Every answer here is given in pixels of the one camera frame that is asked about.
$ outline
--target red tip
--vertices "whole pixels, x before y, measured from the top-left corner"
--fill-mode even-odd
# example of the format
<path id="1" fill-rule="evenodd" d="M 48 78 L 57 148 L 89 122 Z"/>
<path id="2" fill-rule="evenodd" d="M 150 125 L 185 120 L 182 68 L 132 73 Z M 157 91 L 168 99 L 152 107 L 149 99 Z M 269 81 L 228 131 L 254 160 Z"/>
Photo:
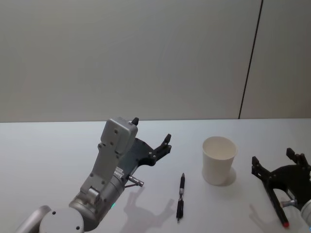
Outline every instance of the red tip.
<path id="1" fill-rule="evenodd" d="M 288 228 L 290 226 L 289 222 L 284 222 L 283 227 Z"/>

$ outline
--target black pen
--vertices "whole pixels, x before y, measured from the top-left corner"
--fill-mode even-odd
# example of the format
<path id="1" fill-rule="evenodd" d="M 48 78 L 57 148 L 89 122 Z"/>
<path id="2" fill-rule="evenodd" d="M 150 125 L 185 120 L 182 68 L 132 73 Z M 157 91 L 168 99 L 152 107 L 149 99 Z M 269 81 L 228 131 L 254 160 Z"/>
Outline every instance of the black pen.
<path id="1" fill-rule="evenodd" d="M 184 216 L 184 189 L 185 189 L 185 174 L 183 173 L 180 178 L 180 186 L 179 186 L 179 200 L 177 205 L 177 213 L 176 218 L 177 222 Z"/>

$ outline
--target white paper cup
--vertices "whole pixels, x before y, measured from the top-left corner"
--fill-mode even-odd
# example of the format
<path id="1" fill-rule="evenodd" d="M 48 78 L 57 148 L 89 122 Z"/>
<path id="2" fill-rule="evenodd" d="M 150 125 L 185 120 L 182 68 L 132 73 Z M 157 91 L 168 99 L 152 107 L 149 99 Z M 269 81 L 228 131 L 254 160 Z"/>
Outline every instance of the white paper cup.
<path id="1" fill-rule="evenodd" d="M 214 136 L 206 139 L 203 143 L 204 179 L 213 185 L 223 184 L 229 176 L 237 152 L 237 146 L 225 137 Z"/>

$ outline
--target white cylinder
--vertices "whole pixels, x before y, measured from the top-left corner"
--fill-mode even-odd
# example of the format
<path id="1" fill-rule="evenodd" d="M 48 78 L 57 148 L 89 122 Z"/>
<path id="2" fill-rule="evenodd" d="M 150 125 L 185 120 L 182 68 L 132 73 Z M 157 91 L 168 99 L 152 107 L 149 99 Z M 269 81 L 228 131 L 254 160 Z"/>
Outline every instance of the white cylinder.
<path id="1" fill-rule="evenodd" d="M 204 179 L 213 185 L 223 184 L 229 176 L 231 165 L 238 149 L 225 137 L 209 137 L 203 143 Z"/>

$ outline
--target white table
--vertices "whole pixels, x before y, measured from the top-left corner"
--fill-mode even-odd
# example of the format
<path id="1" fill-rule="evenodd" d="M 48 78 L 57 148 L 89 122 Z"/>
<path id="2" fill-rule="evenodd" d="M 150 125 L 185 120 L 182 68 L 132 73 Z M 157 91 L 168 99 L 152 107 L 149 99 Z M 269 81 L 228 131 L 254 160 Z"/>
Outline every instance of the white table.
<path id="1" fill-rule="evenodd" d="M 0 231 L 14 232 L 33 210 L 66 207 L 78 193 L 97 156 L 105 122 L 0 124 Z M 172 134 L 172 151 L 135 177 L 144 188 L 126 189 L 93 233 L 278 233 L 309 232 L 294 207 L 283 229 L 251 157 L 269 170 L 291 164 L 287 147 L 311 162 L 311 119 L 141 121 L 138 138 L 158 146 Z M 201 175 L 202 142 L 221 135 L 239 152 L 236 180 L 212 186 Z M 184 218 L 176 222 L 179 181 L 186 175 Z M 277 192 L 279 197 L 286 197 Z"/>

